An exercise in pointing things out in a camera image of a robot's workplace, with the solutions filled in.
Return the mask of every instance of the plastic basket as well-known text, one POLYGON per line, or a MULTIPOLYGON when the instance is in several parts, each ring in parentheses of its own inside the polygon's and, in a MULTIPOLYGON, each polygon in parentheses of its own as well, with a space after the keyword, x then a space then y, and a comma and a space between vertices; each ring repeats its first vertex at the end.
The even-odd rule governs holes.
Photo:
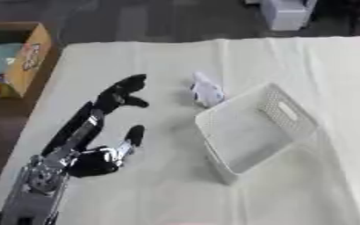
POLYGON ((273 83, 202 112, 196 123, 205 137, 207 157, 229 185, 318 127, 273 83))

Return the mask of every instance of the robotic finger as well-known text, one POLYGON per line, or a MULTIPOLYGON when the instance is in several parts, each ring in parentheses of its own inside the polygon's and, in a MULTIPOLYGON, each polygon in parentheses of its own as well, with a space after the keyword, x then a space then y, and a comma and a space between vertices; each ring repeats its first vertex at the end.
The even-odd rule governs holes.
POLYGON ((123 166, 125 158, 141 145, 144 131, 144 126, 134 126, 117 148, 101 146, 83 151, 70 166, 69 175, 84 178, 117 171, 119 167, 123 166))

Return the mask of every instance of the cardboard box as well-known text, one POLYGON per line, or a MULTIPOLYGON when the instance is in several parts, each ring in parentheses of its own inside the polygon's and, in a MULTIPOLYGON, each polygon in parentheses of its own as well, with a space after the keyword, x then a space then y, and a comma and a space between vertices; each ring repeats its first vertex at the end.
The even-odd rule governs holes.
POLYGON ((15 42, 24 45, 0 74, 0 98, 35 101, 57 63, 59 51, 40 23, 0 23, 0 44, 15 42))

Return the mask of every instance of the robotic hand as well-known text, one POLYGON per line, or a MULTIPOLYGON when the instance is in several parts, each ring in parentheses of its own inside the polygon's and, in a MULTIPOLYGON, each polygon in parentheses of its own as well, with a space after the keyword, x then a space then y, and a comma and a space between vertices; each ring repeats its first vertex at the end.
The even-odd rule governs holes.
POLYGON ((117 148, 88 149, 102 131, 104 116, 124 105, 148 107, 131 93, 144 87, 146 75, 123 79, 87 102, 46 145, 22 167, 0 212, 0 225, 55 225, 69 176, 79 178, 117 171, 139 147, 144 126, 132 127, 117 148))

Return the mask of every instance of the white tablecloth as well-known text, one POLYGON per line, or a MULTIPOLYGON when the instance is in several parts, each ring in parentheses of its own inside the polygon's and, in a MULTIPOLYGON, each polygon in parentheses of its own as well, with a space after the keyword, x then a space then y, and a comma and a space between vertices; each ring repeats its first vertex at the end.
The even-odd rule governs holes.
POLYGON ((360 224, 360 37, 67 47, 0 177, 0 208, 18 169, 83 103, 138 73, 148 74, 138 95, 151 106, 118 109, 93 145, 115 146, 130 126, 143 124, 143 148, 117 173, 73 178, 58 224, 360 224), (291 94, 326 127, 356 200, 353 216, 344 215, 350 206, 329 200, 334 188, 319 187, 318 167, 301 155, 279 157, 285 170, 271 165, 247 182, 221 184, 194 125, 202 111, 188 91, 195 70, 229 97, 267 82, 291 94))

